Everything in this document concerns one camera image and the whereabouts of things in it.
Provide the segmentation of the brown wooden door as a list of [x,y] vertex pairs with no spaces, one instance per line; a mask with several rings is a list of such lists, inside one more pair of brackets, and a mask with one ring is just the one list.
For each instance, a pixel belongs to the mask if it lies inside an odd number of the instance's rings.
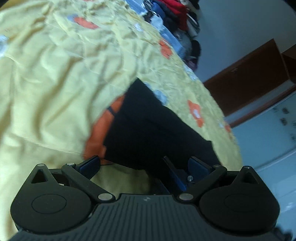
[[274,39],[204,82],[225,116],[242,109],[288,81]]

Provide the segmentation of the red jacket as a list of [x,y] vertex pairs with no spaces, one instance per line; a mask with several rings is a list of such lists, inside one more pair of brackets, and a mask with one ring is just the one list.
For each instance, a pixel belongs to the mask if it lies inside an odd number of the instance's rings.
[[176,16],[178,28],[183,31],[188,30],[186,6],[174,0],[164,0],[162,2]]

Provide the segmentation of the yellow floral bed quilt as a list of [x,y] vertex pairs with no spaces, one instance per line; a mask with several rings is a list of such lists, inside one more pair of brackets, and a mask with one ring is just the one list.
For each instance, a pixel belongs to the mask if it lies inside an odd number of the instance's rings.
[[92,127],[139,78],[223,166],[242,158],[222,110],[159,32],[125,1],[7,1],[1,7],[1,240],[39,163],[82,160]]

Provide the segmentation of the black pants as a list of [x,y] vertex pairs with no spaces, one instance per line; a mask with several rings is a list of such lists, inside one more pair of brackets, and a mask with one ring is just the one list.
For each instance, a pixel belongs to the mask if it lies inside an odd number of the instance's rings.
[[160,180],[166,190],[177,194],[187,189],[177,181],[167,163],[185,175],[188,161],[195,157],[209,166],[220,161],[212,143],[162,105],[139,79],[125,93],[122,106],[104,140],[104,158],[121,166],[144,170],[151,181]]

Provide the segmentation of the pile of clothes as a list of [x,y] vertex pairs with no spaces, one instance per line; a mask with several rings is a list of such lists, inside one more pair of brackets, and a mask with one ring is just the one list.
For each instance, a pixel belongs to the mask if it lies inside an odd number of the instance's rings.
[[193,71],[197,70],[201,46],[197,40],[200,32],[198,1],[143,1],[144,8],[159,16],[163,25],[183,46],[181,54]]

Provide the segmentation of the blue striped blanket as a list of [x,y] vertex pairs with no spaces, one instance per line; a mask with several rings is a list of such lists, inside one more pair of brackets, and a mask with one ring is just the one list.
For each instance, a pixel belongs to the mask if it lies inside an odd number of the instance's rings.
[[[141,4],[139,1],[126,2],[138,15],[144,16],[144,14],[148,13],[148,11],[144,8],[144,4]],[[183,58],[185,55],[185,48],[180,44],[177,38],[166,27],[163,27],[162,30],[159,30],[159,33],[172,46],[177,54]]]

